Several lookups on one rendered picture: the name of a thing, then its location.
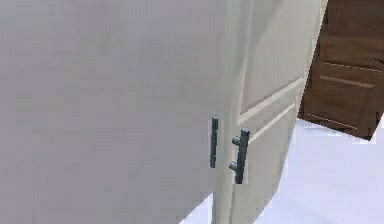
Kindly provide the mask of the cream panelled room door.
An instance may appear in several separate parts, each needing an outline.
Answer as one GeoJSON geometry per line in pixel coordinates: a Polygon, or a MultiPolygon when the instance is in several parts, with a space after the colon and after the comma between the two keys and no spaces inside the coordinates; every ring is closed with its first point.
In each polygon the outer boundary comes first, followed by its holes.
{"type": "Polygon", "coordinates": [[[212,224],[254,224],[278,190],[328,0],[226,0],[212,224]],[[250,131],[235,183],[232,138],[250,131]]]}

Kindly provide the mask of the brown wooden cabinet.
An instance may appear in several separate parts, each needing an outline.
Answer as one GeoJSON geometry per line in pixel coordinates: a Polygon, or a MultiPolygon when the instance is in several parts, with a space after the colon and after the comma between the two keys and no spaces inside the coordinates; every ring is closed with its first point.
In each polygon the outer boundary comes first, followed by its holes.
{"type": "Polygon", "coordinates": [[[384,0],[328,0],[298,117],[371,140],[384,114],[384,0]]]}

